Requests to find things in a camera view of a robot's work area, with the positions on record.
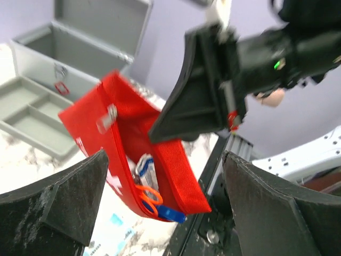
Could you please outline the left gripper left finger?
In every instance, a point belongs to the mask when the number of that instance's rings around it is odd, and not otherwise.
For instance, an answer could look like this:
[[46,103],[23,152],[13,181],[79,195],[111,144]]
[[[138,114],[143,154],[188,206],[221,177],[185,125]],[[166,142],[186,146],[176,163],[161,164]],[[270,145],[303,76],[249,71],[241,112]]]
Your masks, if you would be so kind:
[[108,170],[104,150],[1,194],[1,255],[82,255],[89,246]]

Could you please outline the small plaster packets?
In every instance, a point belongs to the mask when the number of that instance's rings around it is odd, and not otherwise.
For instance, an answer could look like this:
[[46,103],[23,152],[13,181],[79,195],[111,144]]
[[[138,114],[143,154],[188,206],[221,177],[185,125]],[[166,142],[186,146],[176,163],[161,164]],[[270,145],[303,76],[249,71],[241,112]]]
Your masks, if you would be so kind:
[[148,186],[159,191],[155,163],[150,154],[144,154],[141,156],[135,167],[135,175],[141,185]]

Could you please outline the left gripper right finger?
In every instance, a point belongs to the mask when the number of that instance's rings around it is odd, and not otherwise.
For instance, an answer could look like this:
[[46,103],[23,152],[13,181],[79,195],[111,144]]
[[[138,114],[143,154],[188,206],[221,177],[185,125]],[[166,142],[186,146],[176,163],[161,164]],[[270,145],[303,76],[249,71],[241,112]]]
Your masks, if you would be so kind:
[[238,155],[223,173],[243,255],[340,255],[340,197],[296,185]]

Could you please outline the red first aid pouch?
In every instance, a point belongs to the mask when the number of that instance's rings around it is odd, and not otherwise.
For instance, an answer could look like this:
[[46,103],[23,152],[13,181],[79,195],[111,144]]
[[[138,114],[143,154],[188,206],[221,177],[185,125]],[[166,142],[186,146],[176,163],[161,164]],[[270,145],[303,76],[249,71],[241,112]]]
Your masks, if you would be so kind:
[[143,205],[128,161],[150,154],[163,204],[184,214],[211,211],[179,139],[151,143],[148,132],[159,111],[118,72],[107,75],[59,118],[81,151],[103,149],[109,158],[108,184],[136,214],[156,219]]

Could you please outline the orange small scissors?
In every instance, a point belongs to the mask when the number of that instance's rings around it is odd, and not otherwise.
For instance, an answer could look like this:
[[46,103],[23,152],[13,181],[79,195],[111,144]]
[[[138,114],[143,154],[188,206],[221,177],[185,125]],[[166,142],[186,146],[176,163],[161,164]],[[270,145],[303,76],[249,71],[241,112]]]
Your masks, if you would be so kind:
[[163,204],[163,198],[161,194],[149,186],[135,185],[135,188],[138,190],[139,198],[141,199],[144,207],[152,216],[157,217],[157,206]]

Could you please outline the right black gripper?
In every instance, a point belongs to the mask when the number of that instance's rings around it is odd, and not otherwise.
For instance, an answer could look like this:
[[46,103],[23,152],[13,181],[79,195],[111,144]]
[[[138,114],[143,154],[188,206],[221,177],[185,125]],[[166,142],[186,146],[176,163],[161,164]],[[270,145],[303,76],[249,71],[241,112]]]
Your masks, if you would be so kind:
[[340,65],[340,1],[284,1],[281,29],[239,39],[223,17],[187,31],[181,73],[149,131],[152,142],[193,141],[202,133],[234,130],[249,94],[269,96],[301,79],[320,83]]

